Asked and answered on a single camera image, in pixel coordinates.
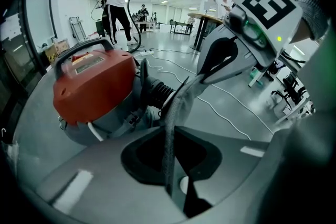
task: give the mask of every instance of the white shoe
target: white shoe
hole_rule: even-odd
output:
[[[127,41],[127,46],[138,44],[134,39],[131,39],[130,41]]]

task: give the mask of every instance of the power strip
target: power strip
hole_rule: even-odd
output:
[[[141,56],[150,55],[150,54],[154,54],[154,52],[153,51],[142,51],[142,52],[140,52]]]

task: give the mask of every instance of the round table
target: round table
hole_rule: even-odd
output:
[[[208,21],[214,22],[216,24],[216,27],[218,25],[221,25],[223,22],[215,17],[206,15],[206,14],[201,14],[201,13],[188,13],[189,17],[195,18],[195,19],[200,19],[201,21],[199,22],[198,26],[198,31],[195,39],[194,46],[190,46],[192,49],[199,51],[201,48],[201,44],[204,38],[206,26],[208,24]]]

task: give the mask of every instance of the vacuum handle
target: vacuum handle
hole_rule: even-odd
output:
[[[86,48],[92,47],[97,44],[102,44],[105,51],[113,50],[112,45],[106,39],[97,38],[93,40],[88,40],[82,43],[77,44],[76,46],[72,47],[71,49],[63,52],[56,60],[54,70],[55,70],[55,77],[58,80],[60,77],[64,75],[62,70],[62,63],[67,60],[70,56],[74,55],[75,53],[84,50]]]

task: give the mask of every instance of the gray knit sleeve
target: gray knit sleeve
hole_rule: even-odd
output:
[[[303,10],[302,18],[307,22],[313,40],[321,38],[328,28],[328,16],[323,12],[319,0],[295,0]]]

